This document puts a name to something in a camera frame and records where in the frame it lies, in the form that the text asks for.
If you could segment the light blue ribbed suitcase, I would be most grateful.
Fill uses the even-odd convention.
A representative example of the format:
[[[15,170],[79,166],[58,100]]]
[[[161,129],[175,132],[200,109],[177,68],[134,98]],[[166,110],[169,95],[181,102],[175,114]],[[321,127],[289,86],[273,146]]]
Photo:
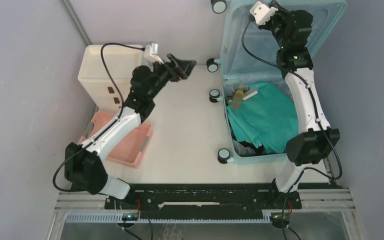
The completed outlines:
[[[344,0],[213,0],[226,13],[218,59],[224,84],[209,100],[224,104],[231,149],[221,164],[292,161],[318,164],[335,151],[340,132],[330,126],[315,89],[312,57],[344,14]]]

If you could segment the teal shirt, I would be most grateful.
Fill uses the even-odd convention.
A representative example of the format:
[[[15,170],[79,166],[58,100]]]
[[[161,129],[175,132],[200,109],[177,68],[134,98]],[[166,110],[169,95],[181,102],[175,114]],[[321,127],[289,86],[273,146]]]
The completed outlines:
[[[239,109],[226,107],[232,132],[238,142],[261,143],[268,154],[282,154],[287,142],[299,133],[294,102],[272,83],[249,87],[258,87],[258,93]]]

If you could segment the pink perforated plastic basket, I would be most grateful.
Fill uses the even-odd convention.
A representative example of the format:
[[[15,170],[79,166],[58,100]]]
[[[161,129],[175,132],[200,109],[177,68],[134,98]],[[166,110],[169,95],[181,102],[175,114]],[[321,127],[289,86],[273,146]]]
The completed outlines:
[[[78,144],[94,135],[105,124],[107,124],[114,114],[97,111],[91,119],[93,128],[87,136],[82,136],[78,140]],[[127,136],[125,136],[109,153],[106,158],[107,161],[111,161],[117,164],[121,164],[130,168],[138,168],[149,141],[153,134],[153,125],[149,122],[144,122],[140,126],[133,129]]]

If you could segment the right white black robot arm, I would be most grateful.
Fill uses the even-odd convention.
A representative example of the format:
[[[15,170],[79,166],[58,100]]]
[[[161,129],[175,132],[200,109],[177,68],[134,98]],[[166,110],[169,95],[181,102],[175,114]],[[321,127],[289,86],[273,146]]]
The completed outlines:
[[[323,113],[315,86],[313,62],[307,48],[313,16],[305,10],[287,10],[278,3],[256,3],[249,11],[259,29],[272,33],[279,50],[275,66],[281,71],[295,105],[298,135],[286,143],[287,162],[274,179],[269,203],[282,208],[289,201],[306,170],[335,153],[340,138]]]

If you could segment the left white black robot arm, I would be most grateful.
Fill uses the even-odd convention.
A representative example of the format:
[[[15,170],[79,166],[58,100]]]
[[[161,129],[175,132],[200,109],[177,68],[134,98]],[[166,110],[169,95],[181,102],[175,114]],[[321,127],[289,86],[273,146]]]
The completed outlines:
[[[130,91],[121,109],[93,136],[80,144],[65,148],[64,177],[91,195],[116,198],[129,209],[137,196],[123,180],[110,176],[103,165],[116,145],[140,126],[155,107],[154,98],[168,82],[186,80],[197,65],[196,60],[184,60],[169,53],[168,61],[154,63],[150,68],[140,65],[132,71]]]

